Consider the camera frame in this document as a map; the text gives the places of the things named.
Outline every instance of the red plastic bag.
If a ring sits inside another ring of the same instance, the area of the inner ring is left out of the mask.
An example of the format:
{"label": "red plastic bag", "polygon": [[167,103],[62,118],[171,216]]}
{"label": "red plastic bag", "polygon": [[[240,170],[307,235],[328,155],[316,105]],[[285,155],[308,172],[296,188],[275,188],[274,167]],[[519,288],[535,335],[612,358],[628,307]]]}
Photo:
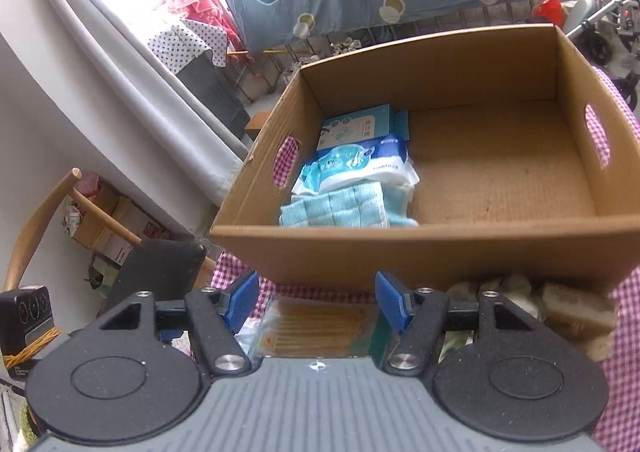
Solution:
{"label": "red plastic bag", "polygon": [[533,9],[532,14],[535,17],[546,17],[552,24],[558,27],[562,27],[566,20],[562,4],[559,0],[545,0],[541,2]]}

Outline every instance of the blue medicine box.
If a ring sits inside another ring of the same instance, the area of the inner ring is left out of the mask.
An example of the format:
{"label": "blue medicine box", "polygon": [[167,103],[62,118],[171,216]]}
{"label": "blue medicine box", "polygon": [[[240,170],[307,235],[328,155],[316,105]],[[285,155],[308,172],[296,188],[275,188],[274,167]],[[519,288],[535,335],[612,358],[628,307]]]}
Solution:
{"label": "blue medicine box", "polygon": [[394,113],[387,103],[327,119],[322,124],[317,150],[389,134],[409,139],[407,111]]}

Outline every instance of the chair backrest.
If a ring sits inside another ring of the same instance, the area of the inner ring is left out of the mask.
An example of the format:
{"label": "chair backrest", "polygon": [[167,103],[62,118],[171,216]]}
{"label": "chair backrest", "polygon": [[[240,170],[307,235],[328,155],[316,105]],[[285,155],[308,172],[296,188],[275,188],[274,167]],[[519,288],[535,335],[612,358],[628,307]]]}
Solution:
{"label": "chair backrest", "polygon": [[4,279],[3,291],[16,289],[22,280],[31,257],[36,252],[49,222],[60,206],[62,200],[73,189],[82,177],[82,172],[74,168],[69,172],[51,193],[41,202],[22,227],[14,242],[9,266]]}

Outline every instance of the wooden stick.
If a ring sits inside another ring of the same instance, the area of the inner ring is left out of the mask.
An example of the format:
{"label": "wooden stick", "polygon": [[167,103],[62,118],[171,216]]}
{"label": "wooden stick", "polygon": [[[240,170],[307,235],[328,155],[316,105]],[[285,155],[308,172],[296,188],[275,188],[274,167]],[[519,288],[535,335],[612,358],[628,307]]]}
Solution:
{"label": "wooden stick", "polygon": [[[89,199],[84,197],[80,192],[75,189],[69,190],[69,197],[71,197],[76,203],[82,206],[89,212],[93,212],[113,233],[122,237],[125,241],[129,242],[134,246],[137,246],[142,242],[135,233],[132,233],[123,225],[121,225],[118,221],[116,221],[113,217],[111,217],[107,212],[103,212],[100,208],[94,205]],[[204,262],[202,263],[202,267],[200,268],[200,272],[196,278],[196,282],[194,282],[194,288],[200,288],[203,286],[208,286],[211,283],[211,277],[213,277],[213,270],[216,268],[216,261],[212,260],[209,257],[205,257]]]}
{"label": "wooden stick", "polygon": [[15,239],[14,249],[11,252],[6,278],[4,279],[4,291],[18,287],[22,275],[24,275],[27,266],[31,262],[31,257],[36,252],[36,248],[40,244],[53,214],[56,213],[62,200],[69,191],[73,190],[74,185],[78,183],[81,177],[82,172],[78,168],[71,170],[31,214]]}
{"label": "wooden stick", "polygon": [[[308,51],[295,51],[296,54],[312,54]],[[277,50],[277,49],[266,49],[264,51],[260,51],[262,54],[290,54],[289,51]],[[249,54],[249,51],[229,51],[227,52],[227,56],[241,56],[244,54]]]}
{"label": "wooden stick", "polygon": [[109,228],[117,236],[122,237],[125,241],[129,242],[129,244],[137,246],[140,244],[140,242],[142,242],[142,239],[140,239],[139,236],[130,232],[127,228],[125,228],[113,217],[111,217],[107,212],[104,212],[99,207],[94,205],[89,199],[84,197],[76,189],[69,190],[68,195],[85,210],[95,214],[107,228]]}

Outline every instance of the box handle hole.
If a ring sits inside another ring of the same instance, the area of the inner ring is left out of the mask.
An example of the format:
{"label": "box handle hole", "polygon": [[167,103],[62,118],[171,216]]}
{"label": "box handle hole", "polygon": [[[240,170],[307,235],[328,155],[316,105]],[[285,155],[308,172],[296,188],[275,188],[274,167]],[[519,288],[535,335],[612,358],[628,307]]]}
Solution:
{"label": "box handle hole", "polygon": [[600,119],[591,108],[591,105],[587,105],[584,109],[584,120],[586,121],[587,129],[591,134],[591,140],[596,147],[598,159],[600,160],[600,168],[604,169],[609,165],[609,161],[611,160],[609,141],[607,140],[607,133],[604,132],[602,123],[600,123]]}
{"label": "box handle hole", "polygon": [[280,145],[276,159],[273,161],[271,177],[273,184],[282,190],[289,181],[289,176],[300,154],[300,141],[288,136]]}

